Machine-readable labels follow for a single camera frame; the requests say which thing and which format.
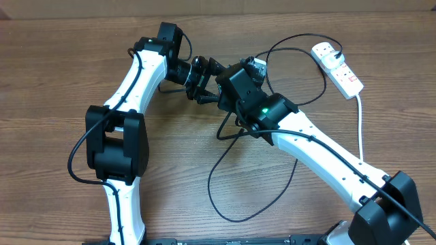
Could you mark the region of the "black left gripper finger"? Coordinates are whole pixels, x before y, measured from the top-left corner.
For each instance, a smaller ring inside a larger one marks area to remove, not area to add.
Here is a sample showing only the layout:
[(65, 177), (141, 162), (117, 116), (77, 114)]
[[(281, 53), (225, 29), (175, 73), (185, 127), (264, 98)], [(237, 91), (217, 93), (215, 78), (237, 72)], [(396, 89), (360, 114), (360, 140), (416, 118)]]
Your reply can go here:
[(206, 74), (210, 76), (218, 76), (220, 73), (222, 73), (225, 70), (225, 67), (216, 61), (214, 58), (210, 58), (208, 60), (208, 65), (206, 67)]
[(207, 103), (217, 103), (219, 101), (219, 96), (210, 91), (201, 90), (196, 93), (195, 100), (200, 105)]

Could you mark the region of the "blue Samsung smartphone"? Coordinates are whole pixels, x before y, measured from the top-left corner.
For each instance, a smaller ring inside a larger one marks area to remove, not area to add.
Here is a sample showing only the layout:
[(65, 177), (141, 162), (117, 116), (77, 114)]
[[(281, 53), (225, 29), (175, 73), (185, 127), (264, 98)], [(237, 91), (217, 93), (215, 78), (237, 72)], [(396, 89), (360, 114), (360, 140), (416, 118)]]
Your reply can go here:
[(240, 63), (256, 87), (263, 85), (267, 73), (267, 64), (265, 61), (249, 56)]

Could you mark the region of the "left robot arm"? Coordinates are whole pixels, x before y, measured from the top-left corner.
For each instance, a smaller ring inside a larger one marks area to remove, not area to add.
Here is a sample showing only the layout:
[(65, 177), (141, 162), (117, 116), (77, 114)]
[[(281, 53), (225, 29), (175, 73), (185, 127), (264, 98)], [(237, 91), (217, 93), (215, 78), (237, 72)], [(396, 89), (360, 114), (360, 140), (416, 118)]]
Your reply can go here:
[(162, 22), (157, 37), (141, 37), (128, 50), (132, 64), (120, 87), (102, 106), (85, 115), (87, 164), (103, 186), (110, 210), (107, 244), (145, 244), (140, 211), (140, 179), (149, 161), (144, 114), (163, 80), (182, 85), (189, 99), (214, 103), (218, 96), (198, 88), (204, 76), (199, 62), (179, 58), (186, 35)]

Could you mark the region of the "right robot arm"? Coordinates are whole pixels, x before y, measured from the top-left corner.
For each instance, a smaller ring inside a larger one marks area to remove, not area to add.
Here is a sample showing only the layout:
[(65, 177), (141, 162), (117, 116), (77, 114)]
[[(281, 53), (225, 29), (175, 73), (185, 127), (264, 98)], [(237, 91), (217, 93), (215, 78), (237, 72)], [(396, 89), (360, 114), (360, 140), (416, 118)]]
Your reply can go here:
[(219, 69), (219, 108), (235, 113), (241, 135), (263, 138), (302, 161), (349, 207), (319, 244), (402, 244), (423, 227), (415, 182), (404, 172), (389, 176), (348, 152), (320, 131), (298, 106), (261, 85), (266, 65), (254, 59)]

